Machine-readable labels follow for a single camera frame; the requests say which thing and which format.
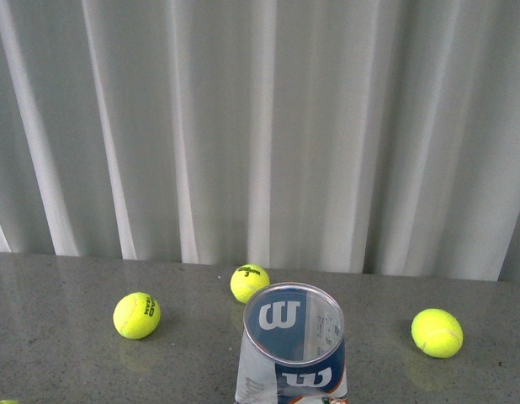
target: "tennis ball logo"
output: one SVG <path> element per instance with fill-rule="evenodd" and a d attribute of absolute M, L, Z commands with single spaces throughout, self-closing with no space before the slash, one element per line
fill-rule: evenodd
<path fill-rule="evenodd" d="M 150 317 L 153 317 L 153 314 L 156 311 L 156 301 L 153 297 L 146 297 L 146 309 L 144 310 L 144 314 Z"/>
<path fill-rule="evenodd" d="M 245 278 L 247 278 L 251 273 L 260 276 L 260 271 L 254 269 L 254 268 L 251 268 L 251 267 L 241 267 L 237 270 L 237 272 L 243 272 L 244 273 L 243 276 Z"/>

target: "can rim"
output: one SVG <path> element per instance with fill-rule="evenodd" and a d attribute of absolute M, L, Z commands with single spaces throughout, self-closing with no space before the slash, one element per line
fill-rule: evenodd
<path fill-rule="evenodd" d="M 311 360 L 299 360 L 299 361 L 282 359 L 278 356 L 275 356 L 275 355 L 267 352 L 265 349 L 263 349 L 263 347 L 260 345 L 260 343 L 256 340 L 256 338 L 251 334 L 251 331 L 249 330 L 246 319 L 248 318 L 248 313 L 251 310 L 251 307 L 253 306 L 251 303 L 254 303 L 256 300 L 259 300 L 262 296 L 264 296 L 274 290 L 284 290 L 284 289 L 301 289 L 301 290 L 306 290 L 308 292 L 311 292 L 315 295 L 320 295 L 322 298 L 324 298 L 327 301 L 327 303 L 333 309 L 335 309 L 335 311 L 337 312 L 337 314 L 340 317 L 341 331 L 342 331 L 340 338 L 338 339 L 338 341 L 335 345 L 333 345 L 328 351 L 323 353 L 318 358 L 314 358 Z M 260 352 L 260 354 L 268 357 L 273 362 L 276 362 L 278 364 L 282 364 L 285 366 L 304 367 L 304 366 L 310 366 L 313 364 L 317 364 L 317 363 L 323 361 L 324 359 L 327 359 L 329 356 L 331 356 L 338 349 L 338 347 L 342 343 L 342 340 L 344 339 L 344 315 L 342 314 L 342 309 L 338 305 L 337 301 L 335 299 L 333 299 L 333 297 L 331 295 L 329 295 L 328 293 L 326 293 L 324 290 L 317 288 L 311 284 L 302 284 L 299 282 L 281 282 L 281 283 L 277 283 L 277 284 L 271 284 L 269 286 L 266 286 L 263 289 L 260 289 L 258 292 L 256 292 L 251 297 L 251 299 L 247 302 L 247 305 L 245 306 L 245 310 L 243 311 L 243 326 L 245 328 L 245 333 L 247 334 L 249 341 L 251 341 L 254 348 L 256 348 L 258 350 L 258 352 Z"/>

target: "w logo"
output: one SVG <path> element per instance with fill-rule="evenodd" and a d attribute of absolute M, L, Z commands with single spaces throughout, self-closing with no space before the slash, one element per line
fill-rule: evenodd
<path fill-rule="evenodd" d="M 300 380 L 298 380 L 298 375 L 292 375 L 291 373 L 283 373 L 283 376 L 286 377 L 286 383 L 294 387 L 314 387 L 320 389 L 329 384 L 332 372 L 331 368 L 327 368 L 318 372 L 318 374 L 309 373 L 307 375 L 299 375 Z M 318 376 L 320 376 L 321 379 L 315 383 Z"/>
<path fill-rule="evenodd" d="M 283 307 L 286 306 L 286 321 L 283 322 Z M 295 324 L 295 316 L 297 308 L 301 306 L 298 301 L 276 301 L 260 308 L 260 316 L 258 321 L 260 327 L 264 330 L 273 330 L 274 328 L 291 328 Z M 268 312 L 272 311 L 271 322 L 268 322 Z"/>

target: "granite surface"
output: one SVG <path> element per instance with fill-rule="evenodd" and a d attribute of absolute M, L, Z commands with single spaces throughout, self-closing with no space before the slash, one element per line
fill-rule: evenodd
<path fill-rule="evenodd" d="M 0 253 L 0 399 L 22 403 L 232 403 L 243 305 L 235 268 Z M 271 270 L 313 284 L 346 321 L 349 402 L 520 403 L 520 284 Z M 162 320 L 133 341 L 114 329 L 116 303 L 154 295 Z M 464 346 L 432 359 L 411 319 L 441 307 Z"/>

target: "can lid opening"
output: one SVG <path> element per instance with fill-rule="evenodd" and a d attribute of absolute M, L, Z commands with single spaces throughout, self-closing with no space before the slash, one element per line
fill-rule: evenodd
<path fill-rule="evenodd" d="M 343 339 L 338 303 L 308 284 L 272 284 L 247 303 L 243 323 L 252 344 L 271 360 L 306 366 L 329 357 Z"/>

